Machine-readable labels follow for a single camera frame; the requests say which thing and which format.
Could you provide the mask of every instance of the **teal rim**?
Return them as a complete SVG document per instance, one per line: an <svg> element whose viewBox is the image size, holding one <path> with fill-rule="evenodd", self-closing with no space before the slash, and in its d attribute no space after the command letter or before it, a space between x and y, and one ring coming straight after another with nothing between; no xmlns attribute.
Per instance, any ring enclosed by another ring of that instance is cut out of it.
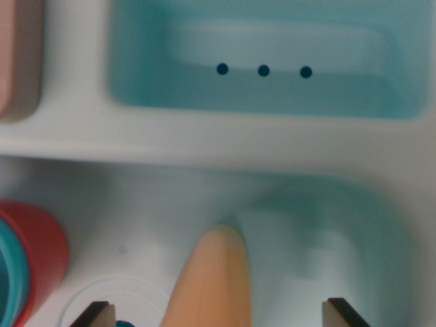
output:
<svg viewBox="0 0 436 327"><path fill-rule="evenodd" d="M6 286L8 287L7 298L0 298L0 327L10 327L26 303L30 276L25 250L14 231L1 219L0 256L3 257L4 261L3 267L0 262L0 269L5 270L3 273L5 272L8 277L6 281L8 283Z"/></svg>

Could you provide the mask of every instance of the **pink object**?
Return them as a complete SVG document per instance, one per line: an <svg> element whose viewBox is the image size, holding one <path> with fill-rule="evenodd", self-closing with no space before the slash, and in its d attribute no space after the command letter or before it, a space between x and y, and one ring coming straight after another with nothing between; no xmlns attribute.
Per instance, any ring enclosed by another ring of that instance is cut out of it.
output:
<svg viewBox="0 0 436 327"><path fill-rule="evenodd" d="M23 327L62 282L68 246L61 226L45 210L23 202L0 200L0 219L15 232L29 264L29 295L14 327Z"/></svg>
<svg viewBox="0 0 436 327"><path fill-rule="evenodd" d="M0 119L31 114L40 99L44 0L0 0Z"/></svg>

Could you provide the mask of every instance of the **peach-colored object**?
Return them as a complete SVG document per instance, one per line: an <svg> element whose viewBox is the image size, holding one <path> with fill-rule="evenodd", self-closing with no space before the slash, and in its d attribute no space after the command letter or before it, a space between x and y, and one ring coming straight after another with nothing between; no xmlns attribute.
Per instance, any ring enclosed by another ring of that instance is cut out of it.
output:
<svg viewBox="0 0 436 327"><path fill-rule="evenodd" d="M251 327L247 250L224 225L207 230L178 276L161 327Z"/></svg>
<svg viewBox="0 0 436 327"><path fill-rule="evenodd" d="M31 114L40 99L44 0L0 0L0 119Z"/></svg>

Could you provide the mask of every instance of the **white plastic surface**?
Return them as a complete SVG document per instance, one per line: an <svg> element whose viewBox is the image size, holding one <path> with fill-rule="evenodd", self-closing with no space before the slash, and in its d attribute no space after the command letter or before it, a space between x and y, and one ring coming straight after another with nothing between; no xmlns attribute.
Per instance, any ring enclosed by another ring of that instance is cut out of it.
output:
<svg viewBox="0 0 436 327"><path fill-rule="evenodd" d="M0 196L48 209L58 218L69 241L67 276L27 326L63 326L63 317L64 323L71 321L73 313L85 308L90 299L109 299L113 294L115 302L122 302L117 298L120 293L140 298L140 302L148 301L150 306L147 304L144 311L155 307L153 316L157 317L201 233L222 222L223 217L235 214L248 235L255 327L284 327L289 322L300 327L320 326L321 302L329 296L345 296L364 316L372 316L377 308L371 308L359 291L359 251L350 239L334 230L305 234L303 239L309 243L303 248L309 247L302 251L295 246L302 244L298 225L292 227L293 219L244 210L281 185L281 179L262 175L125 164L0 160ZM395 190L390 183L383 187ZM394 200L407 208L404 216L413 218L409 223L419 240L418 315L412 326L434 326L435 202L416 189L393 194ZM329 209L328 202L323 206L327 213L337 212ZM116 283L125 278L150 287L142 292L140 287L133 291L129 286L120 292ZM111 279L115 283L106 283ZM369 298L374 296L372 283L366 289L370 290ZM123 319L127 318L126 313L121 310Z"/></svg>
<svg viewBox="0 0 436 327"><path fill-rule="evenodd" d="M412 121L126 108L106 92L108 6L106 0L47 0L42 102L25 121L0 125L0 153L325 172L373 183L411 218L422 249L417 262L419 321L414 326L436 326L436 92L431 92L428 110ZM433 79L435 63L433 57ZM105 274L124 276L126 262L141 262L129 276L169 296L183 256L224 214L223 201L235 205L246 200L238 197L241 191L257 191L241 182L228 193L223 183L234 183L231 176L223 182L220 176L210 180L207 174L196 175L193 182L186 174L138 166L108 170L95 163L1 160L3 197L12 193L69 219L62 223L72 268L28 326L59 326L80 290ZM141 225L144 217L151 225Z"/></svg>

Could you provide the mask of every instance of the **dark dot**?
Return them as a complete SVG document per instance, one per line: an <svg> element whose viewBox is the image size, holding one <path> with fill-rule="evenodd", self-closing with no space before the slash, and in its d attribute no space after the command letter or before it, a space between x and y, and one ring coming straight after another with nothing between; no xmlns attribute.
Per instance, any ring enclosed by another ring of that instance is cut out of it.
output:
<svg viewBox="0 0 436 327"><path fill-rule="evenodd" d="M268 76L270 73L270 68L267 65L262 65L259 67L258 73L260 76L263 76L263 77Z"/></svg>
<svg viewBox="0 0 436 327"><path fill-rule="evenodd" d="M300 75L303 78L309 78L312 76L312 69L309 66L304 66L301 70L300 70Z"/></svg>
<svg viewBox="0 0 436 327"><path fill-rule="evenodd" d="M217 66L217 72L220 75L226 75L229 72L229 66L227 66L225 63L220 63Z"/></svg>
<svg viewBox="0 0 436 327"><path fill-rule="evenodd" d="M130 324L129 322L124 322L123 320L119 320L116 322L116 327L135 327L135 326Z"/></svg>

